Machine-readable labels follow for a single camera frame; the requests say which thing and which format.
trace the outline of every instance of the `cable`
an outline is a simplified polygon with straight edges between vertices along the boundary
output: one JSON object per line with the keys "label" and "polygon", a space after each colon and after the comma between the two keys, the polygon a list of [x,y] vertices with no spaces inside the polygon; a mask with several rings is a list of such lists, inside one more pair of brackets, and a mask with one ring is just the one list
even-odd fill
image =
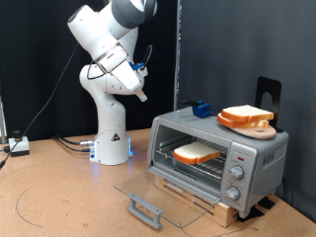
{"label": "cable", "polygon": [[2,167],[6,164],[7,160],[9,159],[9,156],[10,156],[11,153],[13,152],[14,148],[20,143],[20,141],[22,141],[22,139],[23,139],[23,137],[25,136],[25,134],[27,134],[27,132],[28,132],[29,128],[31,127],[31,125],[33,124],[33,122],[38,118],[38,116],[41,114],[41,112],[47,107],[48,103],[51,101],[52,96],[55,94],[55,91],[56,91],[56,89],[57,89],[57,87],[58,87],[58,85],[59,85],[59,83],[60,83],[60,80],[61,80],[63,74],[65,73],[65,71],[66,71],[66,69],[67,69],[67,67],[68,67],[68,65],[69,65],[69,63],[70,63],[70,61],[71,61],[73,55],[75,54],[75,52],[76,52],[76,50],[77,50],[78,45],[79,45],[79,43],[77,42],[77,44],[76,44],[76,46],[75,46],[75,49],[73,50],[73,52],[72,52],[72,54],[71,54],[71,56],[70,56],[70,58],[69,58],[69,60],[68,60],[68,62],[67,62],[67,64],[66,64],[65,68],[63,69],[63,71],[62,71],[62,73],[61,73],[61,75],[60,75],[60,77],[59,77],[59,79],[58,79],[58,81],[57,81],[57,84],[56,84],[55,88],[53,89],[53,91],[52,91],[52,93],[51,93],[51,95],[50,95],[48,101],[47,101],[46,104],[41,108],[41,110],[38,112],[38,114],[33,118],[33,120],[30,122],[30,124],[28,125],[27,129],[26,129],[26,130],[24,131],[24,133],[22,134],[21,139],[12,147],[12,149],[11,149],[11,151],[9,152],[9,154],[7,155],[7,157],[6,157],[3,161],[1,161],[1,163],[0,163],[0,170],[1,170]]}
{"label": "cable", "polygon": [[147,47],[147,52],[146,52],[146,55],[144,56],[144,58],[141,60],[141,61],[144,61],[145,58],[146,58],[146,61],[145,61],[145,64],[143,65],[143,67],[141,68],[141,70],[144,70],[148,61],[149,61],[149,58],[151,56],[151,52],[152,52],[152,45],[150,44],[148,47]]}
{"label": "cable", "polygon": [[91,68],[92,62],[93,62],[93,60],[90,62],[90,66],[89,66],[89,69],[88,69],[88,72],[87,72],[87,78],[88,78],[89,80],[97,79],[97,78],[99,78],[99,77],[103,77],[104,75],[106,75],[106,73],[103,73],[101,76],[89,77],[89,72],[90,72],[90,68]]}
{"label": "cable", "polygon": [[69,143],[71,145],[80,145],[80,142],[67,140],[66,138],[64,138],[64,137],[62,137],[62,136],[60,136],[58,134],[55,134],[54,138],[59,138],[59,139],[65,141],[65,142],[67,142],[67,143]]}
{"label": "cable", "polygon": [[90,152],[90,149],[82,149],[82,150],[77,150],[77,149],[74,149],[68,145],[66,145],[65,143],[63,143],[61,140],[59,140],[59,138],[57,137],[54,137],[57,141],[59,141],[62,145],[64,145],[65,147],[67,147],[68,149],[70,150],[73,150],[73,151],[79,151],[79,152]]}

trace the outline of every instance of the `toasted bread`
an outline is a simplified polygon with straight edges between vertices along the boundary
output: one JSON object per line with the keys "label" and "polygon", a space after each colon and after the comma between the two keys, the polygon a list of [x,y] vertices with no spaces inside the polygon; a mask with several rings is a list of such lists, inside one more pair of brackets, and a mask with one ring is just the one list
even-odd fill
{"label": "toasted bread", "polygon": [[217,121],[220,124],[224,126],[229,126],[229,127],[249,128],[249,127],[268,127],[269,126],[269,122],[267,120],[240,122],[240,121],[234,121],[228,118],[224,118],[221,115],[221,113],[217,115]]}
{"label": "toasted bread", "polygon": [[275,114],[251,106],[240,106],[222,110],[221,116],[233,121],[252,122],[274,119]]}
{"label": "toasted bread", "polygon": [[219,156],[220,151],[210,148],[200,142],[181,146],[174,151],[174,158],[191,165],[203,163],[207,160],[218,158]]}

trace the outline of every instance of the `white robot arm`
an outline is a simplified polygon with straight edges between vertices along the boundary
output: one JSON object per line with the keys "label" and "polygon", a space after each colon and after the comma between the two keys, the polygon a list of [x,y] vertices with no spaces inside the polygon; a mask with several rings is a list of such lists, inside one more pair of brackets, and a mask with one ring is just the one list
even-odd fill
{"label": "white robot arm", "polygon": [[125,131],[125,108],[114,94],[142,92],[147,68],[132,68],[138,25],[157,11],[156,0],[113,0],[96,13],[81,7],[68,20],[68,27],[96,64],[85,66],[80,83],[94,99],[98,110],[98,134],[90,147],[90,161],[105,165],[124,163],[130,157]]}
{"label": "white robot arm", "polygon": [[82,6],[68,20],[68,27],[100,69],[115,76],[141,101],[146,97],[141,82],[130,67],[128,53],[119,40],[154,16],[156,0],[113,0],[99,13]]}

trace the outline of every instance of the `grey handle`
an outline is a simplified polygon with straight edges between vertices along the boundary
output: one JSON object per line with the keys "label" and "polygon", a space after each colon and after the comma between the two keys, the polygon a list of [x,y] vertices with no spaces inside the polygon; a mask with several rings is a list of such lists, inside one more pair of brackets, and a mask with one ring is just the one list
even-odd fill
{"label": "grey handle", "polygon": [[[164,212],[162,209],[158,208],[157,206],[149,203],[148,201],[144,200],[143,198],[137,196],[136,194],[128,195],[130,198],[130,204],[127,206],[127,209],[137,216],[142,221],[146,222],[147,224],[151,225],[156,229],[161,229],[162,224],[160,223],[160,215]],[[154,213],[154,219],[150,218],[140,210],[136,208],[136,203],[141,204],[142,206],[149,209],[151,212]]]}

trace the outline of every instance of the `transparent acrylic piece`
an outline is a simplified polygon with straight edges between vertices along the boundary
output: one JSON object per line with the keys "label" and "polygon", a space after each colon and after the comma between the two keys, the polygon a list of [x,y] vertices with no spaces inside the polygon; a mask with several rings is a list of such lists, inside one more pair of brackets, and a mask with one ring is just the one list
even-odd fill
{"label": "transparent acrylic piece", "polygon": [[[149,171],[117,184],[115,188],[127,196],[136,194],[162,209],[164,212],[161,217],[179,228],[195,222],[213,208],[211,203],[189,194],[159,176],[156,177]],[[138,205],[137,209],[153,218],[153,213],[144,206]]]}

